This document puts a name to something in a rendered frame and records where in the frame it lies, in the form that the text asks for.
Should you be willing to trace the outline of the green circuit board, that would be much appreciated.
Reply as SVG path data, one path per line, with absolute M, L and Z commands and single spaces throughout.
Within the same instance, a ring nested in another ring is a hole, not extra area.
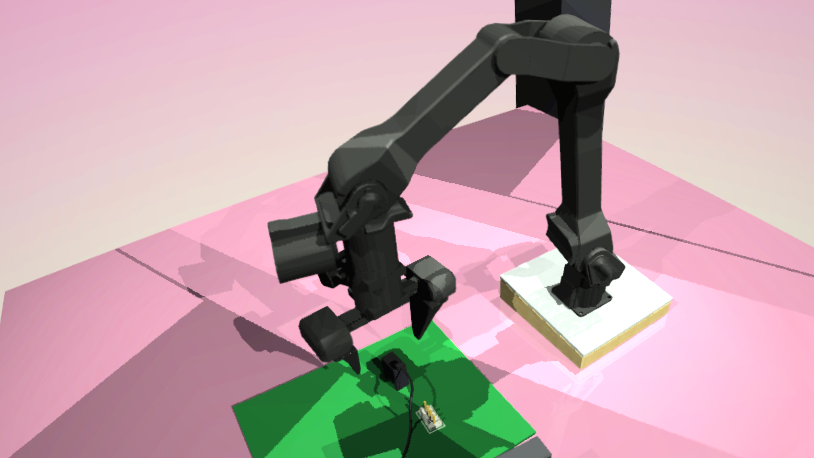
M 393 351 L 414 386 L 404 458 L 495 458 L 536 430 L 432 320 L 358 350 L 357 375 L 340 360 L 232 406 L 253 458 L 401 458 L 411 384 L 384 378 Z

